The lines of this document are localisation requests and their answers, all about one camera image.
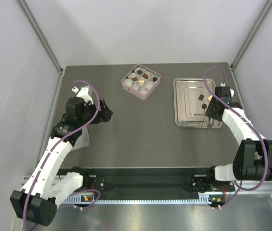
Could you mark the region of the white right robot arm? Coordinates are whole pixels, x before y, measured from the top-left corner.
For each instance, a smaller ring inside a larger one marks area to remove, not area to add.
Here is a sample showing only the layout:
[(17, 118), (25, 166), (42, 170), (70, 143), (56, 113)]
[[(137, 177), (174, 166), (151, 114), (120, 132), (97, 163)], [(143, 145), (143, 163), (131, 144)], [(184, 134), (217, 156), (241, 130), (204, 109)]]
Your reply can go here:
[(258, 189), (265, 181), (272, 180), (272, 140), (266, 139), (246, 117), (238, 102), (232, 101), (231, 89), (227, 86), (209, 90), (212, 98), (206, 110), (206, 116), (227, 125), (239, 147), (233, 163), (215, 166), (207, 177), (207, 186), (218, 190), (225, 181), (235, 185), (243, 181), (256, 181), (257, 185), (249, 188)]

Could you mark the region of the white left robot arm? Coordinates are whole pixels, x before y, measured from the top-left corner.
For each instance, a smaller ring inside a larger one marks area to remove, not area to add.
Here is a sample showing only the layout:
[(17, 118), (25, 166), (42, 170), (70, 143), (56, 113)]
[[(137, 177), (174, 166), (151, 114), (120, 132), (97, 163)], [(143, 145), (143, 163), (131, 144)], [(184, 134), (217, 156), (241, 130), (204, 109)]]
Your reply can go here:
[(90, 124), (108, 122), (113, 112), (104, 99), (97, 104), (81, 97), (69, 98), (62, 119), (52, 128), (46, 150), (30, 179), (21, 190), (14, 190), (10, 201), (16, 215), (24, 222), (48, 226), (53, 221), (58, 207), (77, 189), (87, 190), (91, 179), (78, 167), (66, 177), (53, 184), (64, 159), (80, 141)]

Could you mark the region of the steel tweezers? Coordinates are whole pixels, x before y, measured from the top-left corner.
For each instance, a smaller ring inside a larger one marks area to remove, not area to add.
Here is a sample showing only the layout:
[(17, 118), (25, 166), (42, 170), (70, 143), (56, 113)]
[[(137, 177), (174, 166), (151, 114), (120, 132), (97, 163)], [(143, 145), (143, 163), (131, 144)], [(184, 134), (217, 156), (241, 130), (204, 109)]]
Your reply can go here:
[(215, 120), (203, 115), (200, 122), (200, 128), (213, 128)]

